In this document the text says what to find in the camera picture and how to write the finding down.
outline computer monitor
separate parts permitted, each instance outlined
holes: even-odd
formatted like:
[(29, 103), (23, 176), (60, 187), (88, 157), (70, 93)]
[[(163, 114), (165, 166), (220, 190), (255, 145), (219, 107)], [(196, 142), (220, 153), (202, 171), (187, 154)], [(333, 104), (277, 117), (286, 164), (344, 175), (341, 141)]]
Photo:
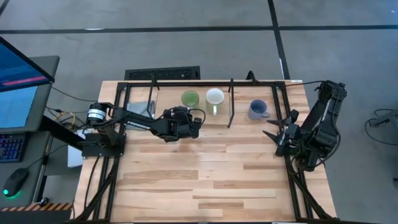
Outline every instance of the computer monitor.
[(54, 77), (0, 37), (0, 92), (52, 82)]

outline gray floor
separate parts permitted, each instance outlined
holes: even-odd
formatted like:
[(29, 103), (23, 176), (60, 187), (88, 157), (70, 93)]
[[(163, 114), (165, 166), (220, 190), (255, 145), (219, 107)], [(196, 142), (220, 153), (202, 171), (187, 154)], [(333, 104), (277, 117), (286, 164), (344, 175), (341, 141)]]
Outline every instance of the gray floor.
[[(274, 0), (280, 26), (398, 24), (396, 1)], [(178, 26), (269, 26), (266, 0), (11, 0), (0, 29), (89, 29)], [(378, 108), (398, 107), (398, 30), (281, 32), (291, 79), (345, 83), (338, 120), (339, 151), (326, 163), (337, 214), (345, 220), (396, 223), (398, 148), (370, 140), (364, 122)], [(273, 31), (140, 34), (3, 35), (28, 56), (59, 55), (55, 86), (96, 99), (103, 80), (125, 69), (199, 65), (202, 79), (281, 79)], [(311, 105), (315, 86), (306, 86)], [(88, 104), (52, 92), (48, 106), (86, 110)], [(394, 142), (386, 126), (371, 130)], [(45, 193), (72, 200), (78, 175), (51, 177)], [(61, 188), (66, 183), (70, 188)]]

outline wooden table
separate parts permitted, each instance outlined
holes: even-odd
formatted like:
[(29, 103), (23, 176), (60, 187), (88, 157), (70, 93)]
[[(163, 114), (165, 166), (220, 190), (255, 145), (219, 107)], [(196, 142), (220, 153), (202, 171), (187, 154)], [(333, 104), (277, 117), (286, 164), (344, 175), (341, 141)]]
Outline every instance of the wooden table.
[[(100, 102), (114, 102), (117, 83), (103, 82)], [(154, 100), (160, 94), (167, 94), (162, 87), (159, 92), (155, 91)], [(305, 90), (302, 85), (290, 86), (287, 93), (291, 109), (300, 112), (297, 123), (301, 124), (309, 113)], [(147, 101), (148, 94), (149, 87), (134, 87), (130, 102)], [(170, 98), (180, 96), (181, 93), (169, 95)], [(229, 129), (225, 125), (204, 124), (198, 139), (168, 144), (150, 132), (126, 131), (126, 151), (118, 170), (112, 222), (295, 220), (284, 159), (274, 155), (275, 144), (262, 133), (262, 130), (276, 133), (277, 126), (247, 117), (250, 102), (260, 99), (269, 105), (270, 119), (276, 119), (271, 88), (236, 86), (234, 96), (235, 116)], [(280, 104), (285, 116), (282, 100)], [(76, 215), (83, 210), (94, 161), (95, 158), (84, 161), (75, 197)], [(97, 191), (101, 164), (102, 159), (96, 166), (88, 201)], [(326, 212), (335, 216), (324, 167), (305, 174), (309, 191)], [(305, 217), (299, 190), (298, 198)], [(103, 202), (100, 218), (104, 217), (104, 211)]]

